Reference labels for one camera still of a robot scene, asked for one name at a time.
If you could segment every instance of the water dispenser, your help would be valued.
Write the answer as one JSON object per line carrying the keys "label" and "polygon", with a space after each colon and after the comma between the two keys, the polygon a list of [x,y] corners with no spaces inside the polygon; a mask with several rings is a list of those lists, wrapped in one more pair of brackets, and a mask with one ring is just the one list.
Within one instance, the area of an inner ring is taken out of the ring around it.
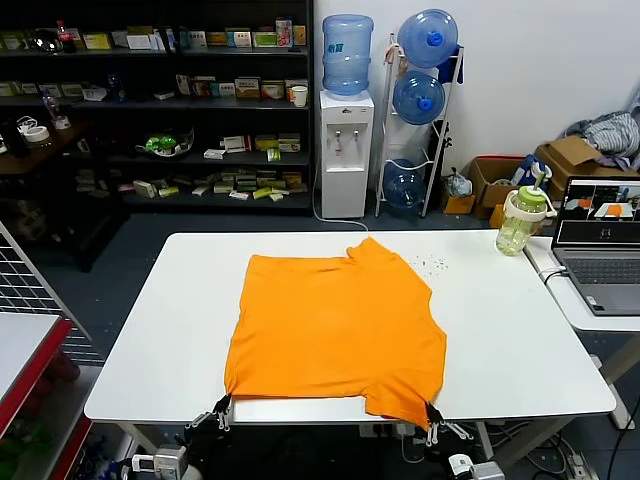
{"label": "water dispenser", "polygon": [[320,92],[322,216],[364,216],[369,175],[373,101],[368,92],[351,97]]}

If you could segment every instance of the laptop keyboard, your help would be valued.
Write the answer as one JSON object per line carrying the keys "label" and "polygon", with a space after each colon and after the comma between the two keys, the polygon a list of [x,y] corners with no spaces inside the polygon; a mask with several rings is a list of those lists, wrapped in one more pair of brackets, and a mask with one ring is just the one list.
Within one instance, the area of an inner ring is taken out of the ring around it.
{"label": "laptop keyboard", "polygon": [[582,284],[640,284],[640,258],[565,258]]}

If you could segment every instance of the water bottle rack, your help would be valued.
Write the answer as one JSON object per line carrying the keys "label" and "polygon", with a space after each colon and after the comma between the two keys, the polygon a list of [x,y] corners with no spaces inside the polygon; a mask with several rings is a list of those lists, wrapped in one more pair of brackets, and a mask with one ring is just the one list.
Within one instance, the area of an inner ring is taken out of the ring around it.
{"label": "water bottle rack", "polygon": [[[457,85],[458,74],[460,73],[460,68],[462,66],[462,58],[464,56],[464,47],[460,47],[457,55],[453,55],[450,58],[455,59],[455,67],[453,71],[453,80],[451,81],[451,85],[447,91],[445,89],[445,102],[444,108],[442,109],[441,114],[429,124],[429,128],[433,129],[436,137],[438,138],[438,146],[436,147],[435,158],[430,158],[427,150],[425,149],[425,143],[420,146],[420,151],[424,157],[424,162],[420,163],[414,167],[401,167],[397,163],[393,161],[393,159],[389,158],[389,147],[390,146],[398,146],[402,144],[394,144],[390,142],[389,135],[387,132],[390,129],[391,122],[393,121],[402,121],[398,117],[398,113],[395,111],[393,107],[393,89],[395,87],[396,79],[398,78],[398,74],[400,72],[400,64],[402,59],[405,58],[404,53],[402,52],[402,48],[396,42],[395,35],[390,34],[389,38],[389,48],[392,49],[393,60],[388,62],[385,60],[386,65],[386,79],[385,79],[385,90],[384,90],[384,100],[383,100],[383,108],[384,108],[384,121],[382,123],[382,154],[380,156],[380,172],[378,176],[378,187],[376,188],[376,217],[380,213],[380,205],[382,202],[386,202],[384,198],[383,185],[384,185],[384,170],[387,163],[393,163],[396,167],[401,170],[420,170],[425,168],[427,165],[431,165],[431,170],[429,173],[429,178],[426,181],[426,195],[424,198],[424,202],[422,204],[422,208],[420,210],[420,216],[424,217],[427,214],[427,206],[429,203],[429,198],[431,197],[431,191],[433,189],[433,182],[435,180],[435,175],[438,167],[438,161],[441,157],[442,149],[445,148],[445,132],[448,127],[448,110],[449,110],[449,101],[453,96],[455,87]],[[435,121],[442,120],[442,124],[440,130],[436,128]]]}

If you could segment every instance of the paper cup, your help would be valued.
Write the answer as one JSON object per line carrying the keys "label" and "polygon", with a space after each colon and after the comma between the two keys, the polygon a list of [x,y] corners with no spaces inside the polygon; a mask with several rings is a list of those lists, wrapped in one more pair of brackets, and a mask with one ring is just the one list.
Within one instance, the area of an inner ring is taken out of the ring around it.
{"label": "paper cup", "polygon": [[307,93],[309,89],[304,86],[291,87],[293,92],[293,104],[296,107],[304,107],[307,104]]}

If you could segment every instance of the laptop screen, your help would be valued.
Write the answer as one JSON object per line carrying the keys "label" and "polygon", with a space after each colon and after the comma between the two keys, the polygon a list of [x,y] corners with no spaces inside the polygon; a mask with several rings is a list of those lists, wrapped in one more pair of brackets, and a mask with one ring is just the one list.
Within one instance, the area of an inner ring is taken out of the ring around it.
{"label": "laptop screen", "polygon": [[553,244],[640,247],[640,177],[570,178]]}

